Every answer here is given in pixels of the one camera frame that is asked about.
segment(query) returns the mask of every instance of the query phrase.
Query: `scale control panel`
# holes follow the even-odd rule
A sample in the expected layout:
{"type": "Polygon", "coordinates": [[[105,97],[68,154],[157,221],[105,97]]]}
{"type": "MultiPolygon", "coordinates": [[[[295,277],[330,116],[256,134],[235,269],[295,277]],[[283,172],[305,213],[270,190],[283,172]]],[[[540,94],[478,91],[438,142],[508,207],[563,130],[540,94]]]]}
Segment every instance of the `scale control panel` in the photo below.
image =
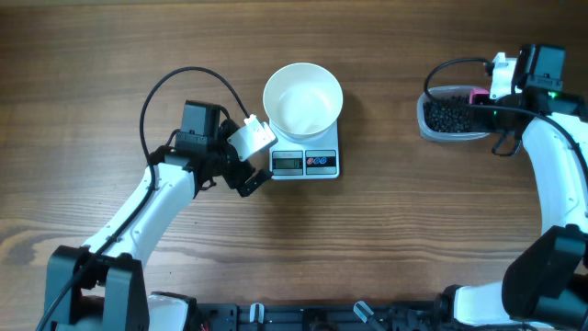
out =
{"type": "Polygon", "coordinates": [[[322,179],[339,176],[337,151],[273,151],[275,179],[322,179]]]}

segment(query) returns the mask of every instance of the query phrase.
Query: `black beans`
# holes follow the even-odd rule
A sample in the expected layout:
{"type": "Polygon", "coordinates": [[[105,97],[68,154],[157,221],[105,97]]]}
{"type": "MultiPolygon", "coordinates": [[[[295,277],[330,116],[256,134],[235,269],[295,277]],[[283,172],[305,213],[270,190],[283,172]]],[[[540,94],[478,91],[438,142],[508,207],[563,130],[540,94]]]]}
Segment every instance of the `black beans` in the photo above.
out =
{"type": "MultiPolygon", "coordinates": [[[[469,97],[453,96],[453,102],[469,104],[469,97]]],[[[433,131],[462,133],[471,132],[471,119],[465,107],[455,107],[427,101],[423,105],[424,122],[433,131]]]]}

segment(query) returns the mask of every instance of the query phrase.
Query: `container of black beans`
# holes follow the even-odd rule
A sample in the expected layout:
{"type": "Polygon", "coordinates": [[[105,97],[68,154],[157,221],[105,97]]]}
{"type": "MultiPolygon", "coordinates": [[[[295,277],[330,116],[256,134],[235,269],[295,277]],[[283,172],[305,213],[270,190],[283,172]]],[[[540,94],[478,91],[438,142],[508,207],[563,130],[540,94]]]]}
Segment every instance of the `container of black beans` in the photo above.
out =
{"type": "MultiPolygon", "coordinates": [[[[451,100],[459,104],[469,104],[469,93],[476,86],[440,86],[429,89],[432,96],[451,100]]],[[[416,115],[421,136],[432,142],[463,142],[484,138],[485,132],[472,132],[469,111],[429,100],[422,93],[416,103],[416,115]]]]}

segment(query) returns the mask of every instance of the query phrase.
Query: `wood grain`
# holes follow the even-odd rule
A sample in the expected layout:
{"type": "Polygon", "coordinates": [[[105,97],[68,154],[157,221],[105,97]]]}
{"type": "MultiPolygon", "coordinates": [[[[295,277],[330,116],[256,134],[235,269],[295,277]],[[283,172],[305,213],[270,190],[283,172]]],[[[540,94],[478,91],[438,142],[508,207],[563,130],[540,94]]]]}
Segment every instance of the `wood grain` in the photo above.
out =
{"type": "MultiPolygon", "coordinates": [[[[224,75],[263,119],[275,70],[329,69],[345,91],[343,174],[270,182],[248,199],[222,183],[200,194],[153,253],[148,291],[200,302],[387,302],[500,280],[540,234],[532,166],[524,152],[492,156],[493,139],[422,140],[415,101],[438,63],[540,41],[567,47],[565,85],[585,94],[585,12],[530,0],[0,9],[0,329],[34,327],[49,255],[80,245],[134,190],[142,101],[184,65],[224,75]]],[[[489,83],[469,65],[436,81],[489,83]]],[[[151,149],[179,125],[187,98],[242,116],[219,82],[182,74],[151,104],[151,149]]]]}

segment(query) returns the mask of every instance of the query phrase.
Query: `wooden tabletop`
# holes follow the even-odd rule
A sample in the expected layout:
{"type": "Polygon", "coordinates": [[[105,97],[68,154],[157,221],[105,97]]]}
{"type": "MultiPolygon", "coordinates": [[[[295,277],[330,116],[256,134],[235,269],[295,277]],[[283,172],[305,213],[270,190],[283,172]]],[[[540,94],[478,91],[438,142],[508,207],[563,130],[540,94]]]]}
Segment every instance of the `wooden tabletop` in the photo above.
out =
{"type": "MultiPolygon", "coordinates": [[[[222,74],[264,120],[262,92],[277,69],[308,62],[331,71],[345,94],[342,175],[268,182],[247,199],[220,180],[168,228],[145,269],[148,292],[242,304],[390,302],[501,280],[540,235],[532,165],[523,151],[493,156],[493,136],[423,140],[416,99],[441,62],[516,56],[532,42],[564,45],[566,89],[586,95],[587,8],[562,3],[0,9],[0,329],[36,325],[50,254],[83,243],[136,188],[145,167],[142,102],[162,76],[186,65],[222,74]]],[[[434,85],[490,82],[479,65],[465,64],[434,85]]],[[[151,150],[179,126],[186,99],[243,118],[217,80],[181,74],[149,107],[151,150]]],[[[267,166],[267,158],[257,155],[254,164],[267,166]]]]}

